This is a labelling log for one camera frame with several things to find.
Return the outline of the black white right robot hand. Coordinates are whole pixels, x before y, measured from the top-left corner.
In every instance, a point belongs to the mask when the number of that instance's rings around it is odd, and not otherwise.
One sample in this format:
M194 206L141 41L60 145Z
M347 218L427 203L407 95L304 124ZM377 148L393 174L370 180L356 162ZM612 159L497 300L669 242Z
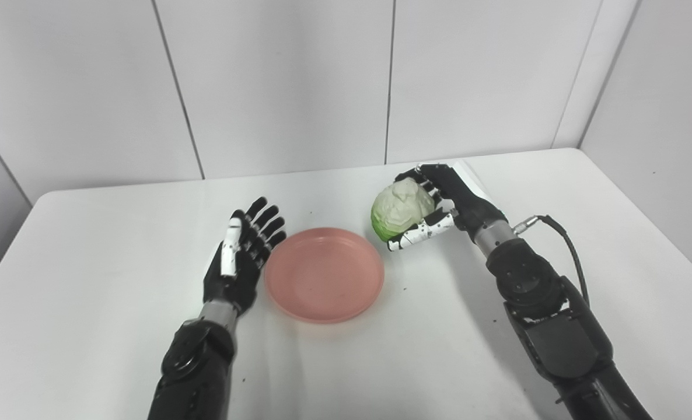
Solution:
M462 165L418 164L397 175L394 182L404 179L415 181L434 200L436 208L418 223L387 240L390 251L439 236L452 227L466 232L475 243L479 230L490 228L495 221L508 222L489 199L474 192L469 171Z

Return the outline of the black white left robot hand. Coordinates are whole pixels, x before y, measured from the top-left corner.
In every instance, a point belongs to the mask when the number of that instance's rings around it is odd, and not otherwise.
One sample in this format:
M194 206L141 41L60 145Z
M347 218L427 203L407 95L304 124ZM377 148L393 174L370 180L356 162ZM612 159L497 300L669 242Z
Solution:
M202 302L231 303L240 316L248 311L265 264L285 239L285 219L265 197L235 210L205 274Z

